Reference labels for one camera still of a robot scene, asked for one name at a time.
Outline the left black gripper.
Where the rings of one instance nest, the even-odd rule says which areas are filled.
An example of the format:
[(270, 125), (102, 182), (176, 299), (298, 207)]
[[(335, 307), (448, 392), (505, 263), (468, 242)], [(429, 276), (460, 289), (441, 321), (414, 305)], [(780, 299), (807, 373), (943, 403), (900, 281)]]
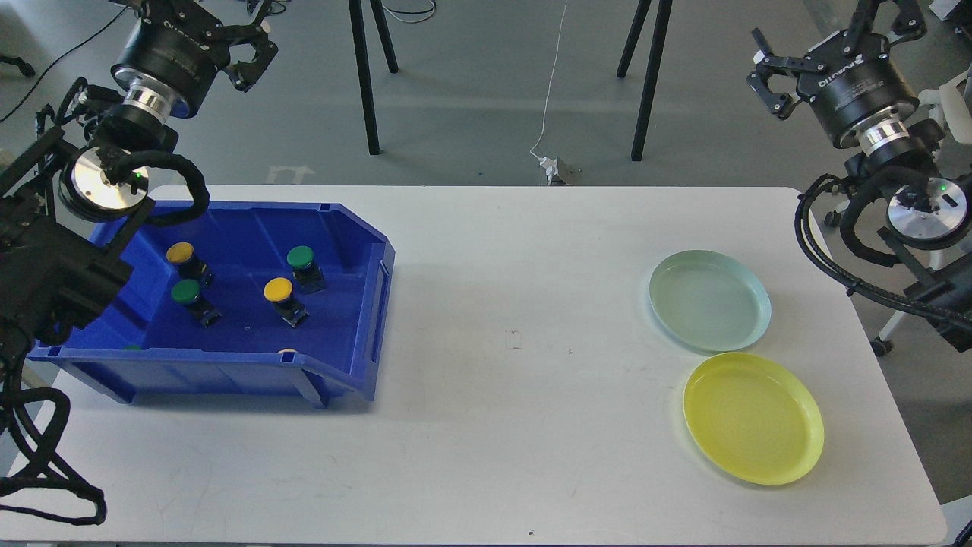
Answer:
[[(226, 46), (205, 44), (184, 28), (222, 28), (228, 46), (248, 45), (252, 58), (229, 65)], [(164, 84), (174, 96), (171, 115), (189, 119), (198, 114), (219, 72), (226, 68), (233, 87), (247, 93), (278, 51), (264, 27), (228, 27), (201, 1), (149, 1), (148, 17), (137, 21), (111, 74), (125, 90), (138, 78)]]

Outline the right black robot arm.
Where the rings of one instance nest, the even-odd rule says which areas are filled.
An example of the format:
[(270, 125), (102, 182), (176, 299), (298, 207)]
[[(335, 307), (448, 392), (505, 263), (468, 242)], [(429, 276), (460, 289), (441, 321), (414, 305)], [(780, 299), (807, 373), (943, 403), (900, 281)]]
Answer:
[[(926, 35), (914, 1), (899, 1), (890, 35), (873, 24), (878, 1), (857, 4), (847, 28), (811, 46), (801, 58), (773, 52), (760, 29), (751, 34), (758, 51), (747, 83), (780, 120), (808, 103), (837, 149), (857, 148), (847, 175), (825, 174), (799, 197), (794, 227), (802, 252), (826, 276), (902, 314), (920, 316), (957, 351), (970, 349), (970, 256), (943, 267), (923, 266), (914, 250), (942, 251), (970, 232), (970, 176), (946, 178), (935, 163), (945, 132), (961, 125), (933, 110), (907, 125), (919, 96), (906, 84), (890, 49)], [(903, 264), (916, 281), (902, 294), (854, 276), (822, 251), (811, 232), (811, 207), (824, 191), (839, 191), (847, 206), (826, 221), (838, 228), (857, 258), (891, 269)]]

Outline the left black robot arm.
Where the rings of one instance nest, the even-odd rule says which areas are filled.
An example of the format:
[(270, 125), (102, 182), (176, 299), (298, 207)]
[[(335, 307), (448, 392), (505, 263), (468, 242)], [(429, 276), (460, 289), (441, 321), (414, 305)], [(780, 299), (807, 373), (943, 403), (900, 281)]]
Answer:
[(77, 79), (59, 107), (36, 117), (36, 140), (2, 170), (2, 433), (25, 458), (2, 495), (67, 492), (90, 516), (31, 507), (4, 511), (73, 526), (106, 520), (102, 489), (58, 454), (66, 394), (25, 387), (28, 354), (93, 323), (132, 275), (122, 260), (139, 228), (197, 219), (210, 195), (204, 174), (178, 155), (168, 119), (198, 114), (219, 74), (252, 89), (277, 54), (271, 1), (250, 1), (246, 24), (224, 24), (198, 1), (124, 1), (135, 28), (110, 73), (112, 89)]

